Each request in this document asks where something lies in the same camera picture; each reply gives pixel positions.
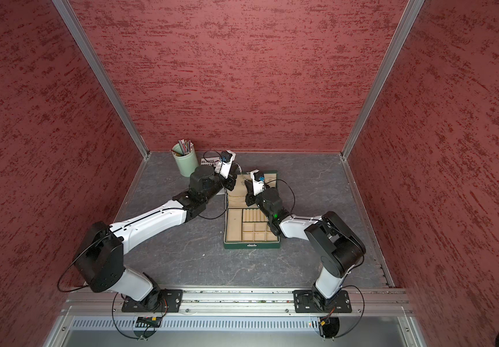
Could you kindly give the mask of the green jewelry box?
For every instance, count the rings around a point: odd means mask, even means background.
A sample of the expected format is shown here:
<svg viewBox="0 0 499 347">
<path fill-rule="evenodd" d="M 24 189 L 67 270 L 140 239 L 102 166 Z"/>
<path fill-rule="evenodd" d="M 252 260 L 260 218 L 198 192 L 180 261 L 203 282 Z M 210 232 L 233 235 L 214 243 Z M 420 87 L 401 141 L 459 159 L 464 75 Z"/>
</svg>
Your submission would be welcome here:
<svg viewBox="0 0 499 347">
<path fill-rule="evenodd" d="M 246 204 L 248 193 L 245 180 L 250 175 L 239 175 L 232 191 L 226 191 L 227 211 L 223 246 L 227 250 L 279 249 L 280 237 L 272 233 L 268 219 L 256 205 Z"/>
</svg>

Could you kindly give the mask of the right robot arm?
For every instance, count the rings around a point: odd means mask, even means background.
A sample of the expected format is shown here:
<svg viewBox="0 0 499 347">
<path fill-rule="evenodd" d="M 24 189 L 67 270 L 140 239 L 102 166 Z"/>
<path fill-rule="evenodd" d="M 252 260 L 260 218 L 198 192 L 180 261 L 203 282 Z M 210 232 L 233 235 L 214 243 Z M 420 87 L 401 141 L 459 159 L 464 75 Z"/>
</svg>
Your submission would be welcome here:
<svg viewBox="0 0 499 347">
<path fill-rule="evenodd" d="M 273 234 L 311 244 L 322 263 L 320 275 L 311 288 L 313 302 L 321 311 L 331 307 L 348 274 L 364 261 L 363 241 L 333 211 L 316 217 L 292 215 L 284 207 L 277 188 L 249 179 L 244 185 L 246 204 L 260 209 Z"/>
</svg>

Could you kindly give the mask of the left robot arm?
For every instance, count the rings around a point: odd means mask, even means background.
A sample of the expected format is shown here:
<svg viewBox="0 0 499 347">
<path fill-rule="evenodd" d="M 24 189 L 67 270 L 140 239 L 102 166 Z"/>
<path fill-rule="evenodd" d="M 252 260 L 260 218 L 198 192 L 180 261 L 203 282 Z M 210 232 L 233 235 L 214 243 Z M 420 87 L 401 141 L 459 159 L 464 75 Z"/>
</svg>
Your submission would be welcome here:
<svg viewBox="0 0 499 347">
<path fill-rule="evenodd" d="M 239 168 L 223 164 L 219 172 L 199 166 L 187 190 L 158 208 L 126 221 L 93 224 L 74 255 L 73 265 L 94 293 L 113 291 L 138 302 L 148 312 L 161 307 L 161 289 L 151 277 L 124 264 L 127 253 L 163 231 L 185 224 L 203 212 L 222 189 L 233 190 Z"/>
</svg>

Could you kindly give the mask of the white book with black text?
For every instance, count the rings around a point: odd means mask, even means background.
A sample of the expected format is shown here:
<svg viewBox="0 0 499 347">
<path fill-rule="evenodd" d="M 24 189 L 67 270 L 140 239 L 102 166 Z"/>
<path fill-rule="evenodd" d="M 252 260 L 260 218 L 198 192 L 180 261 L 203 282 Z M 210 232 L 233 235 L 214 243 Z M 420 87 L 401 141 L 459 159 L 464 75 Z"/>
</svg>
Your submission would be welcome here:
<svg viewBox="0 0 499 347">
<path fill-rule="evenodd" d="M 212 157 L 212 158 L 202 158 L 200 161 L 201 166 L 212 166 L 216 173 L 219 173 L 221 170 L 221 166 L 223 165 L 220 157 Z"/>
</svg>

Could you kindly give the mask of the mint green pencil cup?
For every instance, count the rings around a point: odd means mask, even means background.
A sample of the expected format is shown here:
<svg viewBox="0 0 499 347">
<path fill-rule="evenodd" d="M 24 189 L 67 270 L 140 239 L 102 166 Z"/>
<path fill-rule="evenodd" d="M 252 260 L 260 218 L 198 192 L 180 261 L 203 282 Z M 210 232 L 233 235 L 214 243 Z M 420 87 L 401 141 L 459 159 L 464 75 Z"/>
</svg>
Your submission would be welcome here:
<svg viewBox="0 0 499 347">
<path fill-rule="evenodd" d="M 199 161 L 197 160 L 197 155 L 193 144 L 190 144 L 188 149 L 189 152 L 183 152 L 184 147 L 177 143 L 172 148 L 173 158 L 178 166 L 179 172 L 184 177 L 190 177 L 195 169 L 199 166 Z"/>
</svg>

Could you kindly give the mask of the coloured pencils bunch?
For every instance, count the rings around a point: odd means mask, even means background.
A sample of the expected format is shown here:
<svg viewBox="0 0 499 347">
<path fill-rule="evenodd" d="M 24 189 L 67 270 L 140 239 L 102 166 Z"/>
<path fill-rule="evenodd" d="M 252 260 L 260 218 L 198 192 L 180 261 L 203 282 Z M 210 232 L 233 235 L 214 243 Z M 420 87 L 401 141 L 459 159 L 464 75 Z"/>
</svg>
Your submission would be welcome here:
<svg viewBox="0 0 499 347">
<path fill-rule="evenodd" d="M 194 145 L 191 140 L 179 140 L 177 144 L 171 150 L 175 156 L 187 156 L 194 149 Z"/>
</svg>

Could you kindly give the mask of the perforated vent strip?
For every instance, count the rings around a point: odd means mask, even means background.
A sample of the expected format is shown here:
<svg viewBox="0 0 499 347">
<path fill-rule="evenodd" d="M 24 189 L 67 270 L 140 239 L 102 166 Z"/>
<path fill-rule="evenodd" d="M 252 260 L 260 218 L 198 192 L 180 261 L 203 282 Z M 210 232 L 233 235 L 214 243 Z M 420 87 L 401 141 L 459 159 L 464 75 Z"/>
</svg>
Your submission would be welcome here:
<svg viewBox="0 0 499 347">
<path fill-rule="evenodd" d="M 72 331 L 236 331 L 236 332 L 312 332 L 319 331 L 317 318 L 310 317 L 97 317 L 74 318 Z"/>
</svg>

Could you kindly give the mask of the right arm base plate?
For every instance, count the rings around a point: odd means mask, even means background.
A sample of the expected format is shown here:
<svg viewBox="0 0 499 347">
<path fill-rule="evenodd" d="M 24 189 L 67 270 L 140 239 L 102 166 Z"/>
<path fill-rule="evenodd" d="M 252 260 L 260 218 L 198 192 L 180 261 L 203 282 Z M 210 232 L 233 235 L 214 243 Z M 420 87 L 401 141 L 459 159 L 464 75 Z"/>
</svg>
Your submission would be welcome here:
<svg viewBox="0 0 499 347">
<path fill-rule="evenodd" d="M 348 292 L 343 289 L 329 299 L 313 290 L 295 290 L 293 296 L 296 313 L 352 313 Z"/>
</svg>

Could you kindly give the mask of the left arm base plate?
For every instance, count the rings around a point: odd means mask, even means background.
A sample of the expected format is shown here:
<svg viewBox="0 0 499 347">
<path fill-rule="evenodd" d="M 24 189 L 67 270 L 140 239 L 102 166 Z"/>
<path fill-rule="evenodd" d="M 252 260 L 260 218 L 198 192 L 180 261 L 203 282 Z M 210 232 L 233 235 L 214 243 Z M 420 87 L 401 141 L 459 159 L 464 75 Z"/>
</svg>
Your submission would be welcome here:
<svg viewBox="0 0 499 347">
<path fill-rule="evenodd" d="M 182 303 L 183 290 L 181 289 L 161 289 L 153 290 L 141 302 L 135 301 L 129 296 L 122 305 L 122 312 L 125 313 L 177 313 Z"/>
</svg>

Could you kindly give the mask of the aluminium corner post left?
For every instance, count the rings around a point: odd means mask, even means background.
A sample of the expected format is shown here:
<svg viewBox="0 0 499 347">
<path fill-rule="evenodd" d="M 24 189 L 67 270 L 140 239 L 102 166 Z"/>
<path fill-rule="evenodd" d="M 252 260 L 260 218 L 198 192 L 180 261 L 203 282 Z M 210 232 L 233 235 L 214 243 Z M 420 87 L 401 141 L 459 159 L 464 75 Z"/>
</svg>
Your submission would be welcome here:
<svg viewBox="0 0 499 347">
<path fill-rule="evenodd" d="M 107 98 L 114 107 L 114 110 L 118 114 L 125 126 L 129 136 L 135 143 L 137 149 L 139 150 L 141 156 L 144 160 L 147 160 L 150 156 L 150 150 L 145 144 L 142 136 L 140 135 L 134 121 L 132 120 L 129 112 L 120 98 L 116 88 L 114 87 L 109 75 L 103 67 L 93 45 L 91 44 L 86 32 L 83 30 L 80 20 L 78 20 L 72 5 L 69 1 L 65 0 L 53 0 L 53 5 L 56 7 L 60 17 L 64 21 L 67 29 L 75 40 L 78 48 L 92 69 L 97 81 L 99 81 L 100 86 L 103 88 Z"/>
</svg>

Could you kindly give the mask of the aluminium corner post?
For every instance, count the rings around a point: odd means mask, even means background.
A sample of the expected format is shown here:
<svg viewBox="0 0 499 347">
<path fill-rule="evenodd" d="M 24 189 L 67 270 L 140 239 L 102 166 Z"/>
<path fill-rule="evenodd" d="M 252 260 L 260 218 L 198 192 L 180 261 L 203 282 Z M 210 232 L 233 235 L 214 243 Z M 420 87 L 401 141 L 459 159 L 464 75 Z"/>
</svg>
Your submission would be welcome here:
<svg viewBox="0 0 499 347">
<path fill-rule="evenodd" d="M 125 126 L 129 136 L 135 143 L 137 149 L 139 150 L 141 156 L 144 160 L 147 160 L 150 156 L 150 150 L 145 144 L 142 136 L 140 135 L 134 121 L 132 120 L 129 112 L 120 98 L 116 88 L 114 87 L 109 75 L 103 67 L 93 45 L 91 44 L 86 32 L 83 30 L 80 20 L 78 20 L 72 5 L 69 1 L 65 0 L 53 0 L 53 5 L 56 7 L 60 17 L 64 21 L 67 29 L 75 40 L 78 48 L 92 69 L 97 81 L 99 81 L 100 86 L 103 88 L 107 98 L 114 107 L 114 110 L 118 114 Z"/>
<path fill-rule="evenodd" d="M 384 87 L 384 84 L 394 67 L 394 64 L 405 44 L 416 18 L 421 11 L 421 8 L 424 5 L 424 2 L 424 0 L 409 0 L 406 4 L 402 17 L 395 29 L 394 35 L 392 36 L 389 46 L 385 52 L 381 65 L 375 75 L 372 86 L 367 94 L 363 106 L 361 107 L 356 122 L 350 131 L 346 144 L 343 147 L 341 152 L 342 160 L 347 161 L 349 159 L 350 153 L 353 150 L 353 147 L 355 146 L 358 137 L 372 112 L 372 109 L 374 108 L 376 100 L 378 99 L 382 88 Z"/>
</svg>

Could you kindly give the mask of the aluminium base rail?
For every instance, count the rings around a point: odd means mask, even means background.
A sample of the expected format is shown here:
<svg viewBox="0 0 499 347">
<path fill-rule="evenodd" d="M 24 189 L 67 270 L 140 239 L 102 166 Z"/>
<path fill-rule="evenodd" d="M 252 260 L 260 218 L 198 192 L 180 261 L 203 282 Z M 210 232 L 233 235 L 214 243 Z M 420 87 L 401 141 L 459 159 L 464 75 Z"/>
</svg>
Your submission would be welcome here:
<svg viewBox="0 0 499 347">
<path fill-rule="evenodd" d="M 183 290 L 177 313 L 168 316 L 294 316 L 295 288 L 170 286 Z M 352 313 L 365 317 L 413 317 L 414 309 L 405 289 L 348 287 Z M 113 292 L 95 294 L 83 289 L 70 294 L 60 316 L 135 316 L 144 313 L 122 312 L 124 299 Z"/>
</svg>

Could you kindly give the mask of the aluminium corner post right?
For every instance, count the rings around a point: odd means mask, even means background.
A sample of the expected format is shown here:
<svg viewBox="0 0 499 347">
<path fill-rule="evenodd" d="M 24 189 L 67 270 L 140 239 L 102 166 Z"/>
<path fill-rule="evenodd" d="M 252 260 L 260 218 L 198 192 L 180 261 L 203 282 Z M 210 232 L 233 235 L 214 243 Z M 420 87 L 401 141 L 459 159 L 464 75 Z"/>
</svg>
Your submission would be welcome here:
<svg viewBox="0 0 499 347">
<path fill-rule="evenodd" d="M 350 153 L 353 150 L 353 147 L 355 146 L 358 137 L 372 112 L 372 109 L 374 108 L 376 100 L 378 99 L 382 88 L 384 87 L 384 84 L 394 67 L 394 64 L 405 44 L 416 18 L 421 11 L 421 8 L 424 5 L 424 2 L 424 0 L 409 0 L 406 4 L 402 17 L 395 29 L 394 35 L 392 36 L 389 46 L 385 52 L 381 65 L 375 75 L 372 86 L 367 94 L 363 106 L 361 107 L 356 122 L 350 131 L 346 144 L 343 147 L 341 152 L 342 160 L 347 161 L 349 159 Z"/>
</svg>

